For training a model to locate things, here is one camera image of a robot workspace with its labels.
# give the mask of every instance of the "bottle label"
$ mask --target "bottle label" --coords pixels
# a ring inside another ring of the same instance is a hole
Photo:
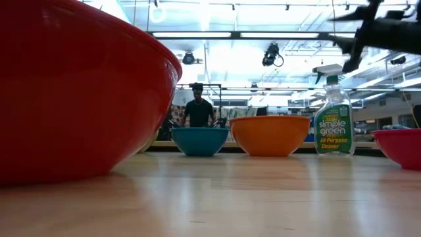
[[[322,111],[315,121],[319,153],[349,153],[353,145],[349,105],[336,105]]]

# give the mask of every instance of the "red bowl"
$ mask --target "red bowl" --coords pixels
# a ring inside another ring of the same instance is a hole
[[[403,169],[421,170],[418,145],[421,129],[382,130],[373,132],[377,145],[392,161]]]
[[[139,150],[168,111],[182,74],[177,58],[77,1],[5,7],[0,185],[106,174]]]

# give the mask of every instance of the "table surface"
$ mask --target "table surface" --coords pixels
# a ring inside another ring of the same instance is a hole
[[[386,158],[146,153],[113,174],[0,190],[0,236],[420,236],[421,172]]]

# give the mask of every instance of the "spray bottle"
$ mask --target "spray bottle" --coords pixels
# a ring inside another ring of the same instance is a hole
[[[352,155],[355,150],[353,108],[338,75],[326,78],[326,102],[314,118],[314,142],[321,155]]]

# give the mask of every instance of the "black t-shirt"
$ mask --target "black t-shirt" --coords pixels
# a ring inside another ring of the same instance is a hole
[[[204,127],[208,126],[209,116],[213,115],[213,108],[205,99],[202,99],[200,104],[192,100],[187,103],[184,113],[186,116],[190,115],[191,127]]]

